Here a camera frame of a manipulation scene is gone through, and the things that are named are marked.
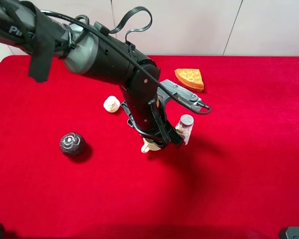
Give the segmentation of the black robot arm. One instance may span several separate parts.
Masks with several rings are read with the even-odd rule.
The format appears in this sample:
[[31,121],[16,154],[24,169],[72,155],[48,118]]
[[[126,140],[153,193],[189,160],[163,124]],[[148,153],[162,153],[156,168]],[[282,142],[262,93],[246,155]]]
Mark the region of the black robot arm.
[[0,43],[31,56],[28,74],[37,82],[47,80],[52,59],[59,58],[71,73],[118,85],[128,123],[143,138],[160,148],[183,143],[157,93],[164,90],[160,69],[102,24],[91,25],[85,15],[42,11],[29,1],[0,0]]

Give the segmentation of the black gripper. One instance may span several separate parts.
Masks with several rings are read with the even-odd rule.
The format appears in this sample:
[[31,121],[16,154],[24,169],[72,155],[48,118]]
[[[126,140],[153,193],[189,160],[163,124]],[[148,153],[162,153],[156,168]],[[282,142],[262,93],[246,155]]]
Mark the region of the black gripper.
[[181,146],[184,138],[172,129],[165,113],[165,104],[162,99],[151,100],[142,108],[122,102],[121,107],[128,116],[127,124],[134,128],[140,136],[153,140],[159,146],[173,143]]

